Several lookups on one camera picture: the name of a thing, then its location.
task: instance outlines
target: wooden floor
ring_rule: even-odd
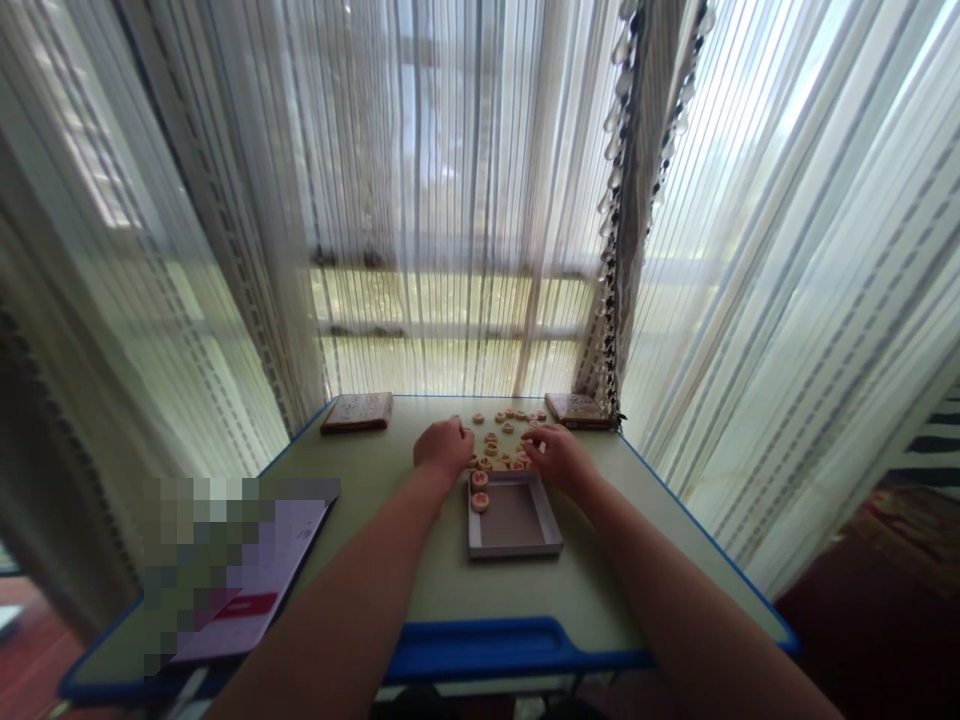
[[[0,605],[22,605],[13,634],[0,641],[0,718],[38,720],[60,700],[57,686],[82,648],[26,578],[0,578]],[[72,720],[107,720],[113,710],[75,710]]]

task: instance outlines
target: round wooden game piece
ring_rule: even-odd
[[[474,493],[470,496],[470,507],[474,512],[486,512],[490,507],[490,496],[486,493]]]
[[[490,481],[490,478],[487,477],[485,472],[475,472],[470,475],[470,489],[473,492],[483,492],[487,489],[487,483]]]

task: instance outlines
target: wooden board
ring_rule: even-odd
[[[320,434],[386,430],[392,411],[393,393],[341,395],[320,426]]]

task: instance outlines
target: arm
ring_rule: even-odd
[[[593,524],[658,665],[692,715],[840,717],[736,603],[600,476],[566,428],[545,425],[523,438],[541,474]]]
[[[410,479],[290,605],[205,717],[367,717],[420,553],[472,452],[459,420],[431,425]]]

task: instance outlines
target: black and white striped fabric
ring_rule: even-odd
[[[887,482],[927,485],[960,498],[960,382],[950,389],[891,470]]]

